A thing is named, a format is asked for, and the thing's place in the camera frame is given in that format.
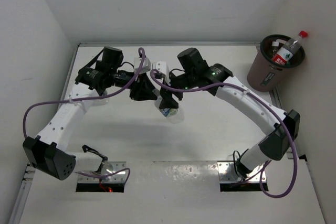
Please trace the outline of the blue label clear bottle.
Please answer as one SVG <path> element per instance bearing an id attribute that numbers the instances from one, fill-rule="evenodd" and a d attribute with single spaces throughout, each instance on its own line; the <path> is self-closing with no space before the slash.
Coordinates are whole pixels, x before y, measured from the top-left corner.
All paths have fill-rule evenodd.
<path id="1" fill-rule="evenodd" d="M 153 93 L 157 96 L 157 100 L 154 102 L 155 107 L 169 122 L 171 122 L 172 124 L 178 124 L 184 121 L 184 111 L 181 106 L 178 109 L 175 108 L 160 109 L 159 106 L 163 101 L 163 98 L 161 97 L 158 89 L 154 89 Z"/>

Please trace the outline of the red cap labelled bottle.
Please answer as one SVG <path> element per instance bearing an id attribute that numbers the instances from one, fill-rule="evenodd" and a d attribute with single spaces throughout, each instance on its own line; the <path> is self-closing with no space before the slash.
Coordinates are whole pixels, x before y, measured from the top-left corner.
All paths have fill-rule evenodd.
<path id="1" fill-rule="evenodd" d="M 308 37 L 306 31 L 301 31 L 296 37 L 290 38 L 272 57 L 272 62 L 279 65 L 287 65 L 289 60 L 299 51 L 305 39 Z"/>

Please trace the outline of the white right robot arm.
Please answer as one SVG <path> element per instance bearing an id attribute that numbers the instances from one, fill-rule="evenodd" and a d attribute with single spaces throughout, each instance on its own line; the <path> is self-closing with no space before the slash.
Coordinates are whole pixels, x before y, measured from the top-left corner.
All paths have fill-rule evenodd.
<path id="1" fill-rule="evenodd" d="M 286 112 L 267 103 L 223 65 L 216 63 L 209 66 L 196 48 L 185 49 L 177 58 L 184 73 L 170 78 L 171 88 L 208 91 L 233 105 L 264 132 L 265 137 L 246 150 L 236 162 L 240 176 L 246 178 L 266 161 L 282 159 L 290 147 L 289 140 L 295 140 L 299 132 L 300 114 L 297 111 Z"/>

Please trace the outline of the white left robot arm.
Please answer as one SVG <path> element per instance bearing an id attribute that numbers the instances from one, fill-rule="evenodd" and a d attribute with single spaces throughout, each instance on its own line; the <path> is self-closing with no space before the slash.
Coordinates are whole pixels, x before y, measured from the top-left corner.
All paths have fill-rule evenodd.
<path id="1" fill-rule="evenodd" d="M 31 166 L 58 180 L 65 180 L 72 173 L 104 179 L 103 167 L 108 158 L 87 145 L 81 152 L 67 151 L 71 135 L 96 101 L 116 96 L 126 89 L 142 90 L 137 83 L 151 84 L 146 72 L 151 63 L 145 50 L 138 49 L 133 72 L 121 71 L 123 52 L 104 47 L 84 65 L 75 78 L 66 100 L 54 101 L 60 108 L 48 124 L 35 136 L 24 134 L 23 149 Z"/>

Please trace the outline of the brown bin black rim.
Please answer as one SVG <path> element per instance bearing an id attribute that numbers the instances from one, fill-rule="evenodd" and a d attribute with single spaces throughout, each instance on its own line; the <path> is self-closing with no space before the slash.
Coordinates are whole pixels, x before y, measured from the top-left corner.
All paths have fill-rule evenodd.
<path id="1" fill-rule="evenodd" d="M 288 64 L 281 65 L 272 60 L 272 43 L 276 41 L 279 42 L 279 46 L 283 46 L 289 39 L 288 36 L 274 34 L 261 41 L 247 75 L 248 84 L 253 89 L 260 92 L 271 91 L 303 63 L 305 51 L 302 47 L 289 60 Z"/>

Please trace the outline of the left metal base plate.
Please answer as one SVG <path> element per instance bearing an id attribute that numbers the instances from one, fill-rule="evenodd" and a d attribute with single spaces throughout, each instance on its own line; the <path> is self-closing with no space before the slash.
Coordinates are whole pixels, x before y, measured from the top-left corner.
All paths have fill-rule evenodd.
<path id="1" fill-rule="evenodd" d="M 129 178 L 130 169 L 126 162 L 106 162 L 101 171 L 81 172 L 78 175 L 79 183 L 98 184 L 124 184 Z"/>

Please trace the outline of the metal base plate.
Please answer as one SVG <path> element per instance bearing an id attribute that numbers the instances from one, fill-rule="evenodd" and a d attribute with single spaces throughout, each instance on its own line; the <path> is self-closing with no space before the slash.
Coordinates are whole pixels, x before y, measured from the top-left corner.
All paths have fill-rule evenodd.
<path id="1" fill-rule="evenodd" d="M 106 162 L 101 171 L 81 172 L 78 175 L 79 183 L 98 184 L 124 184 L 129 178 L 130 169 L 126 162 Z"/>
<path id="2" fill-rule="evenodd" d="M 260 180 L 260 171 L 263 168 L 263 165 L 257 166 L 250 174 L 247 175 L 247 178 L 243 179 L 240 175 L 237 175 L 234 170 L 233 161 L 218 161 L 217 162 L 219 182 L 221 184 L 236 184 L 236 183 L 258 183 Z"/>

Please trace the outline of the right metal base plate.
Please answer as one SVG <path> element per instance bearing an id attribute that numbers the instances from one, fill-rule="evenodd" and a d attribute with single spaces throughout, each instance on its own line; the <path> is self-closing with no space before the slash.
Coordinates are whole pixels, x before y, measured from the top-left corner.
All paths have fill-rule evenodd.
<path id="1" fill-rule="evenodd" d="M 263 165 L 257 166 L 250 174 L 247 175 L 247 178 L 243 179 L 240 175 L 237 175 L 234 170 L 233 161 L 218 161 L 217 162 L 219 182 L 221 184 L 236 184 L 236 183 L 258 183 L 260 180 L 260 171 L 263 168 Z"/>

